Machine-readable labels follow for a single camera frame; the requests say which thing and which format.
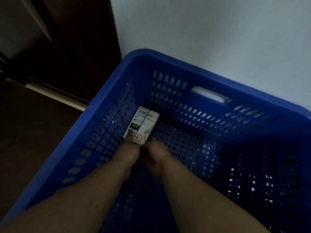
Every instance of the blue plastic basket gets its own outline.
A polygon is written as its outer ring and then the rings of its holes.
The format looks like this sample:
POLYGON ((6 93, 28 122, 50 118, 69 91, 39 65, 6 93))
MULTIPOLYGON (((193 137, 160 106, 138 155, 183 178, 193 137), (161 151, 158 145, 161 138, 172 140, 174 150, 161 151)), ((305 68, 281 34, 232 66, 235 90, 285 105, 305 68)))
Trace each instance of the blue plastic basket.
MULTIPOLYGON (((154 135, 176 158, 271 232, 311 231, 311 113, 153 50, 122 60, 2 223, 110 160, 139 105, 161 114, 154 135)), ((159 231, 177 227, 161 181, 138 161, 101 232, 159 231)))

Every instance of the bare skin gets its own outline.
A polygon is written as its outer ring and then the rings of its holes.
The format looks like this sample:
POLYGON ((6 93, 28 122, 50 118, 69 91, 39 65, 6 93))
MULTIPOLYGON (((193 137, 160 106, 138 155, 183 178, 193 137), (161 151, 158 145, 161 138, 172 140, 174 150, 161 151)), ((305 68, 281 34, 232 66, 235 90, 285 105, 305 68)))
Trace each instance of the bare skin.
MULTIPOLYGON (((0 233, 98 232, 139 157, 140 146, 131 141, 129 131, 111 161, 29 208, 2 227, 0 233)), ((152 174, 161 177, 181 233, 269 232, 245 210, 193 175, 162 142, 153 139, 144 147, 150 155, 143 161, 152 174)))

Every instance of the hand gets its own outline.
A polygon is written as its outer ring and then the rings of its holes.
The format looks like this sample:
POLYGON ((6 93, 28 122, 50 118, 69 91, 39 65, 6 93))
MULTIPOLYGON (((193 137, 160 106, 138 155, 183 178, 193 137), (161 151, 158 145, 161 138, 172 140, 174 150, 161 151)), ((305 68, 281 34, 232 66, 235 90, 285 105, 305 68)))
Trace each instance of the hand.
POLYGON ((166 145, 158 141, 155 137, 152 137, 152 140, 142 147, 149 151, 148 156, 141 157, 142 161, 147 165, 154 176, 160 176, 162 163, 166 158, 172 157, 166 145))
POLYGON ((131 168, 139 157, 140 145, 132 143, 133 131, 128 130, 127 136, 125 137, 123 143, 116 150, 115 155, 112 160, 120 161, 126 164, 126 168, 131 168))

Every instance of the package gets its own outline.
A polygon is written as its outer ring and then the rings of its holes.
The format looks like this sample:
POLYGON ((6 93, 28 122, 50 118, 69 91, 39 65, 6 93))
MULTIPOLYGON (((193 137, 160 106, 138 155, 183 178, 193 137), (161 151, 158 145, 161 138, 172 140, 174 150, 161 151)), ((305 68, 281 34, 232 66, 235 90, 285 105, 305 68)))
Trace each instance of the package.
POLYGON ((127 127, 123 138, 126 137, 128 130, 131 129, 133 130, 133 142, 139 145, 145 144, 153 128, 155 128, 159 116, 159 113, 140 106, 127 127))

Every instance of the floor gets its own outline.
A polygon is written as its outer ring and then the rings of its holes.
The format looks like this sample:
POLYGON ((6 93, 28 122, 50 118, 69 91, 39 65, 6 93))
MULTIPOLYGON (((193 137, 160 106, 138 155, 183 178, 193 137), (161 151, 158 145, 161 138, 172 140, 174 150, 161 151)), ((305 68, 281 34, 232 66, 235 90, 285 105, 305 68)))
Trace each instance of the floor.
POLYGON ((0 220, 81 113, 12 81, 0 85, 0 220))

